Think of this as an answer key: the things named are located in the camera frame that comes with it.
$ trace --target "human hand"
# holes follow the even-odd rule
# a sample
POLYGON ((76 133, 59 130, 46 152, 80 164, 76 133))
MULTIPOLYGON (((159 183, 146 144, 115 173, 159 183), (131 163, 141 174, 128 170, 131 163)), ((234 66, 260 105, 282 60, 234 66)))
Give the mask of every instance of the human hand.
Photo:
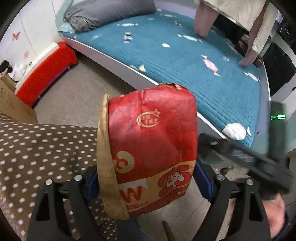
POLYGON ((274 201, 263 200, 263 206, 269 222, 270 235, 273 239, 280 233, 285 223, 285 203, 277 194, 274 201))

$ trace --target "black cabinet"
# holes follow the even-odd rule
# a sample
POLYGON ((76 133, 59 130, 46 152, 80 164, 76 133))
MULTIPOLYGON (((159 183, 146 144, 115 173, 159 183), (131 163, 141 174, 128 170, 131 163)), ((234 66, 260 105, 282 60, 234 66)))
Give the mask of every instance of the black cabinet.
POLYGON ((290 57, 275 43, 272 43, 263 57, 269 82, 270 95, 273 96, 295 75, 296 67, 290 57))

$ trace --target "bed frame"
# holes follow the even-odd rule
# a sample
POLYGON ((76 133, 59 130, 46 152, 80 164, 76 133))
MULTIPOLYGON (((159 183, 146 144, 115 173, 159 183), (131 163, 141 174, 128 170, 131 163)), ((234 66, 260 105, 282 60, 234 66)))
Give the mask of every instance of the bed frame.
MULTIPOLYGON (((196 9, 181 6, 174 3, 155 1, 157 8, 179 13, 181 15, 188 16, 190 18, 195 17, 196 9)), ((131 67, 117 61, 116 59, 92 48, 83 43, 80 43, 74 39, 63 37, 65 43, 72 48, 76 49, 80 53, 86 55, 90 59, 94 60, 98 64, 102 65, 119 78, 130 84, 137 90, 143 90, 145 88, 152 88, 158 85, 157 82, 143 75, 142 73, 132 69, 131 67)), ((264 64, 260 68, 260 110, 258 115, 258 121, 256 124, 255 133, 260 136, 267 132, 268 120, 269 120, 269 105, 270 100, 269 84, 264 64)), ((207 133, 217 138, 226 138, 216 127, 214 127, 202 114, 197 112, 198 118, 198 133, 207 133)))

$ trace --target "blue mattress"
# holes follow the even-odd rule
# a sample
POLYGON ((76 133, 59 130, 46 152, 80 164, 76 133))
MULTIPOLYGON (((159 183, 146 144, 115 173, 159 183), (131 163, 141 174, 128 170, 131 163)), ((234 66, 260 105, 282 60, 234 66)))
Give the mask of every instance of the blue mattress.
POLYGON ((158 83, 185 86, 196 96, 198 111, 216 128, 244 146, 251 146, 259 112, 260 83, 256 79, 259 70, 254 65, 239 66, 243 56, 233 51, 231 42, 214 30, 203 39, 195 34, 191 18, 157 11, 86 33, 64 33, 64 36, 128 66, 144 66, 143 74, 158 83), (133 39, 124 43, 126 32, 133 39), (206 62, 214 64, 215 71, 216 66, 216 75, 206 62))

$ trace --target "floor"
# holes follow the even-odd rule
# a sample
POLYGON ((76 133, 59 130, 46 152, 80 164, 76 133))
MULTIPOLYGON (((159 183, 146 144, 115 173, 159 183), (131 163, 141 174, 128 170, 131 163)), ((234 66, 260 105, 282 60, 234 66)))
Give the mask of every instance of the floor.
MULTIPOLYGON (((77 53, 77 56, 79 64, 59 78, 35 106, 40 123, 97 127, 98 110, 105 93, 112 97, 135 90, 86 56, 80 53, 77 53)), ((296 171, 296 158, 291 159, 291 168, 296 171)), ((246 173, 245 168, 235 167, 228 172, 227 178, 235 180, 246 173)), ((287 212, 294 216, 296 185, 292 194, 284 199, 287 212)), ((231 200, 217 240, 226 235, 233 204, 234 200, 231 200)), ((210 203, 202 198, 195 181, 192 180, 185 196, 162 209, 140 216, 140 225, 151 240, 163 241, 167 240, 162 226, 162 221, 166 220, 176 241, 190 241, 209 207, 210 203)))

